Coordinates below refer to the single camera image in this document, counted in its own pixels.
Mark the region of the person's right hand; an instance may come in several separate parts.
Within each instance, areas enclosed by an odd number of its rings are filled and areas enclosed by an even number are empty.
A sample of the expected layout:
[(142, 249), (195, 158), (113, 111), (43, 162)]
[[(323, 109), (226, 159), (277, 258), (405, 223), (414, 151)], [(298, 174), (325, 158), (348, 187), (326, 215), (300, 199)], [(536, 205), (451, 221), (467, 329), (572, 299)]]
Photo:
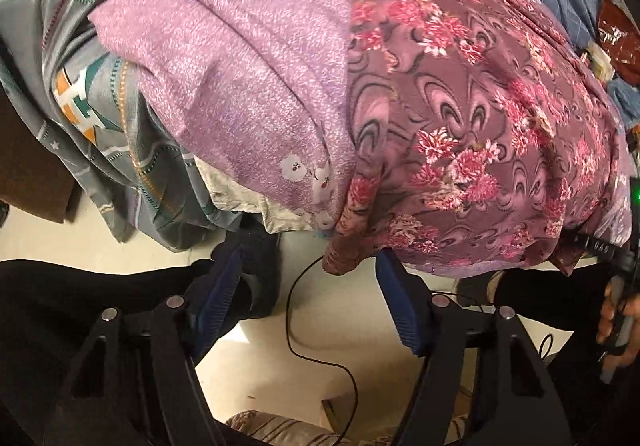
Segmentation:
[(597, 342), (603, 344), (614, 330), (614, 320), (617, 316), (630, 317), (634, 324), (631, 327), (629, 341), (623, 353), (618, 356), (607, 354), (603, 359), (605, 371), (614, 371), (617, 368), (630, 366), (636, 359), (640, 350), (639, 333), (639, 296), (636, 294), (627, 299), (622, 305), (616, 306), (611, 299), (612, 283), (606, 286), (604, 301), (601, 307), (600, 321), (598, 325)]

